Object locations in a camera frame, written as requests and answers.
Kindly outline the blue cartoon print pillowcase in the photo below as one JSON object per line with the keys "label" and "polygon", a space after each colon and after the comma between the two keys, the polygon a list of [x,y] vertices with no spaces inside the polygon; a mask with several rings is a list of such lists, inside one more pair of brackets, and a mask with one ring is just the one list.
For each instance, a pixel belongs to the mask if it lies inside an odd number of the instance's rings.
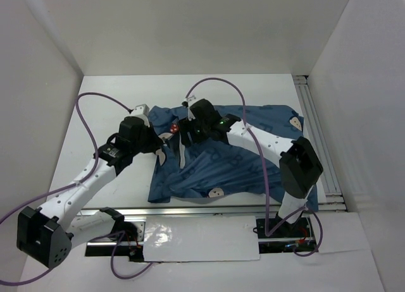
{"label": "blue cartoon print pillowcase", "polygon": [[[285,105],[220,106],[222,115],[247,116],[249,124],[274,135],[297,139],[303,135],[304,118]],[[171,128],[185,118],[183,107],[153,107],[149,121],[164,145],[155,163],[148,202],[168,203],[173,197],[192,200],[224,197],[236,193],[264,194],[263,168],[259,155],[208,139],[184,150],[180,135]]]}

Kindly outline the white cover plate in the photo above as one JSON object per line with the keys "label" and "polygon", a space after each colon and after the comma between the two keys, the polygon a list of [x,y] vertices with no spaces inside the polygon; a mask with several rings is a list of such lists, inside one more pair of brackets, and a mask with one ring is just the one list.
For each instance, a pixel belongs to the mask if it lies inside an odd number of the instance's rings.
{"label": "white cover plate", "polygon": [[146,262],[259,260],[253,216],[149,217],[144,230]]}

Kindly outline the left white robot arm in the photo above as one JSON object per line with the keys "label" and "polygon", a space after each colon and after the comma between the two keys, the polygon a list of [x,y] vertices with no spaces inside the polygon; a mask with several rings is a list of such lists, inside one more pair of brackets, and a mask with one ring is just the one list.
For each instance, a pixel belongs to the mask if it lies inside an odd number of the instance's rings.
{"label": "left white robot arm", "polygon": [[163,145],[147,116],[127,116],[117,133],[98,148],[98,157],[73,180],[73,188],[18,215],[16,246],[36,261],[53,269],[72,248],[105,235],[116,241],[124,233],[138,241],[138,229],[110,207],[93,216],[77,219],[77,214],[104,186],[131,165],[139,153],[155,153]]}

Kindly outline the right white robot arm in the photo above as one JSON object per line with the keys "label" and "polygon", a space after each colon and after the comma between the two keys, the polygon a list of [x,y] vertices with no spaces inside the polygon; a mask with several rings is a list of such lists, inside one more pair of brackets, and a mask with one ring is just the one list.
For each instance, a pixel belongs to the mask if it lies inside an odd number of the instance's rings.
{"label": "right white robot arm", "polygon": [[267,222],[265,234],[277,230],[282,236],[291,236],[297,231],[298,220],[308,209],[308,196],[323,172],[311,142],[305,137],[293,140],[260,130],[233,114],[221,116],[206,99],[190,96],[182,104],[187,109],[186,118],[178,122],[183,148],[211,139],[248,150],[279,168],[284,196],[276,225],[271,228]]}

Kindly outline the aluminium side rail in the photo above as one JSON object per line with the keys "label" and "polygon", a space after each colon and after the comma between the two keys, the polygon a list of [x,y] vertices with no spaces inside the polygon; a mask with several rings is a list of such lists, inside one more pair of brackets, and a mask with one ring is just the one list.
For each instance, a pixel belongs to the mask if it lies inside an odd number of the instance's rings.
{"label": "aluminium side rail", "polygon": [[304,134],[311,140],[323,166],[323,174],[317,183],[320,210],[346,210],[346,203],[322,132],[318,113],[309,91],[308,78],[301,75],[293,76],[292,79],[301,105],[302,115],[305,117]]}

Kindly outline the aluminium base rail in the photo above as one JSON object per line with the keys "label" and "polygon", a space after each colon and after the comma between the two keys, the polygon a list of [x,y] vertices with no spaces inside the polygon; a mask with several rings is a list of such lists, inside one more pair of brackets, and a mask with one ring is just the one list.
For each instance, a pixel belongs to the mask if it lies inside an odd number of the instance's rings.
{"label": "aluminium base rail", "polygon": [[171,217],[203,217],[203,216],[255,216],[256,224],[253,232],[258,236],[259,253],[292,253],[311,252],[317,242],[315,231],[308,215],[302,216],[295,225],[287,227],[283,223],[271,236],[265,236],[265,207],[258,205],[229,206],[229,207],[170,207],[150,209],[120,209],[119,213],[127,221],[135,223],[139,229],[137,241],[125,237],[114,249],[116,237],[89,242],[86,245],[86,257],[128,257],[131,262],[143,262],[143,242],[145,240],[145,225],[147,216]]}

